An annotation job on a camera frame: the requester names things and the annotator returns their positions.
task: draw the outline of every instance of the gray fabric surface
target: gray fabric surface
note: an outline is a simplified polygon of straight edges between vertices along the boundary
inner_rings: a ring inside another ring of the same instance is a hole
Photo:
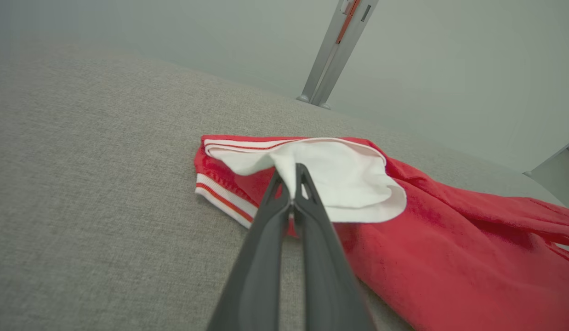
[[[246,230],[194,194],[202,134],[363,137],[452,186],[557,203],[507,168],[168,63],[78,46],[11,56],[0,330],[204,329]],[[287,239],[282,330],[303,329],[301,269]],[[409,328],[365,291],[379,329]]]

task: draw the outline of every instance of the red jacket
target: red jacket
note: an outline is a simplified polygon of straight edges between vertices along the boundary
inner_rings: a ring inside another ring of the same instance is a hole
[[[205,139],[299,138],[202,137],[197,193],[248,226],[274,169],[238,176],[205,153]],[[368,140],[344,139],[379,150],[407,193],[388,222],[335,227],[356,276],[415,329],[569,330],[569,252],[553,244],[569,245],[569,209],[450,187]]]

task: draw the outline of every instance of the sleeve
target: sleeve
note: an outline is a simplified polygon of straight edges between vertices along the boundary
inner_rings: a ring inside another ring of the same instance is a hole
[[[469,220],[505,224],[569,245],[569,209],[565,207],[529,197],[501,197],[451,187],[389,157],[387,172],[440,199]]]

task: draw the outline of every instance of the white fabric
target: white fabric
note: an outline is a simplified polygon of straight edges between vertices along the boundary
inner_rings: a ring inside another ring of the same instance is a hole
[[[305,164],[332,222],[376,223],[405,210],[405,191],[374,148],[338,138],[310,138],[262,148],[206,144],[207,154],[242,176],[276,167],[291,196],[295,164]]]

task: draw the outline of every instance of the red fabric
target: red fabric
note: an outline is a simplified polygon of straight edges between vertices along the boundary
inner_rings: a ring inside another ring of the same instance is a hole
[[[272,141],[285,137],[204,136]],[[407,209],[383,223],[335,225],[354,272],[418,331],[568,331],[569,209],[461,190],[387,157]],[[258,206],[273,170],[233,174],[199,150],[198,173]]]

